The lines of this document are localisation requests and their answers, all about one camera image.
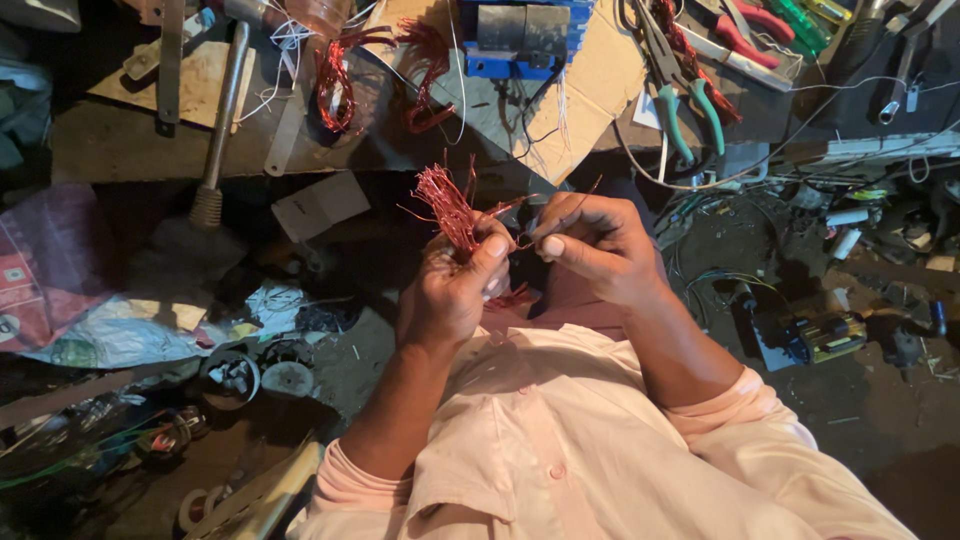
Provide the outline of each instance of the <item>shirt sleeve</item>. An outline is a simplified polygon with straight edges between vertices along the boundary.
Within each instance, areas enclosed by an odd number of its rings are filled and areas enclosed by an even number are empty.
[[[752,369],[701,404],[664,411],[690,451],[773,498],[822,538],[916,538],[813,435]]]
[[[407,504],[412,479],[385,480],[369,475],[350,462],[340,450],[340,439],[326,447],[324,462],[317,469],[314,511],[396,510]]]

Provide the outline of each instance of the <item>hand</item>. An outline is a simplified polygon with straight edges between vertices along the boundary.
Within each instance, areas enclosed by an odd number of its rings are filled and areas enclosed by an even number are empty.
[[[483,304],[510,287],[507,254],[516,245],[502,223],[475,212],[480,246],[466,263],[454,259],[449,238],[439,234],[423,250],[414,283],[400,296],[397,346],[456,352],[473,336]]]
[[[663,289],[653,243],[626,199],[555,193],[532,236],[544,260],[587,278],[601,300],[642,307]]]

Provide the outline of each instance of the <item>green-handled pliers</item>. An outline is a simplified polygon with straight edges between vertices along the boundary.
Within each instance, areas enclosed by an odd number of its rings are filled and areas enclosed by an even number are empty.
[[[680,133],[680,125],[677,123],[677,107],[680,105],[680,100],[677,99],[677,89],[673,87],[676,83],[686,88],[690,99],[707,118],[710,132],[713,135],[713,144],[716,146],[717,157],[723,156],[723,129],[720,127],[720,118],[717,117],[716,109],[713,108],[713,104],[704,92],[707,80],[698,78],[693,83],[686,80],[680,70],[680,65],[677,64],[677,58],[673,56],[670,43],[643,4],[644,0],[629,1],[636,12],[637,23],[627,19],[627,15],[624,13],[625,0],[620,0],[620,19],[624,26],[634,33],[637,41],[640,39],[638,32],[642,31],[647,50],[650,51],[650,60],[654,67],[653,74],[658,83],[654,105],[657,107],[661,126],[666,131],[667,140],[677,148],[687,164],[693,163],[693,153],[690,152],[690,147],[686,145],[684,137]]]

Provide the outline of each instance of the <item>bundle of copper wire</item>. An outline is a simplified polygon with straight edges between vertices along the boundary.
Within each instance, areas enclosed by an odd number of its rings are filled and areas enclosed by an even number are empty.
[[[450,70],[450,49],[444,37],[432,26],[406,17],[401,18],[396,25],[406,33],[396,40],[400,43],[409,43],[414,54],[429,62],[423,80],[420,81],[417,103],[403,114],[403,125],[406,126],[407,131],[418,134],[441,123],[456,111],[452,103],[447,103],[440,112],[434,113],[421,122],[417,121],[417,116],[421,112],[430,110],[430,88],[433,87],[433,83]]]
[[[450,170],[435,163],[432,167],[427,167],[417,175],[417,188],[411,193],[415,198],[424,201],[433,209],[435,219],[432,221],[436,221],[440,226],[441,233],[450,239],[450,243],[453,244],[455,250],[454,259],[460,263],[466,263],[470,255],[480,247],[474,233],[478,220],[465,196],[467,193],[472,193],[476,187],[473,161],[474,156],[471,155],[467,188],[463,192],[450,180]],[[444,151],[444,162],[446,162],[446,151]],[[484,212],[481,219],[495,219],[495,216],[533,196],[536,195],[528,195],[506,203],[499,203]],[[514,291],[508,291],[497,298],[490,299],[487,301],[487,307],[504,309],[529,305],[535,301],[536,298],[527,290],[527,284],[524,283]]]
[[[467,198],[450,180],[448,172],[446,167],[441,167],[437,163],[427,167],[417,175],[417,188],[411,195],[430,205],[435,221],[440,226],[440,232],[446,234],[456,249],[455,258],[464,261],[468,260],[470,254],[480,245],[473,235],[476,218],[473,216],[473,209],[467,203]],[[471,177],[473,174],[473,156],[470,156]]]
[[[332,39],[326,47],[326,54],[321,51],[315,51],[317,59],[317,108],[320,109],[320,116],[324,120],[327,128],[334,132],[346,132],[356,112],[356,101],[353,99],[353,85],[347,75],[347,69],[344,67],[344,52],[350,47],[364,45],[367,43],[383,43],[396,47],[396,41],[391,37],[373,36],[381,32],[392,33],[389,26],[377,26],[356,32],[346,36],[340,36]],[[329,98],[332,97],[334,88],[340,85],[342,89],[342,100],[345,105],[342,107],[343,113],[339,115],[330,114]]]
[[[683,31],[677,26],[676,15],[673,11],[673,3],[670,0],[652,0],[650,3],[650,12],[657,19],[657,25],[660,31],[670,41],[673,49],[684,55],[680,62],[681,69],[689,80],[703,79],[707,81],[704,92],[707,98],[716,107],[717,115],[720,117],[720,123],[728,126],[732,123],[743,120],[743,116],[736,111],[736,107],[720,93],[720,90],[713,85],[713,81],[707,73],[700,68],[697,62],[697,53],[693,50],[690,42],[686,40]]]

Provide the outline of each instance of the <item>forearm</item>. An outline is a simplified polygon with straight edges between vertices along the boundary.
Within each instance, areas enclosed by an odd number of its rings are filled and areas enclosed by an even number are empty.
[[[624,330],[636,351],[650,399],[663,406],[694,405],[719,396],[743,372],[707,337],[680,299],[657,282],[642,306],[624,307]]]
[[[354,465],[381,479],[412,473],[458,345],[397,349],[367,405],[340,438],[340,448]]]

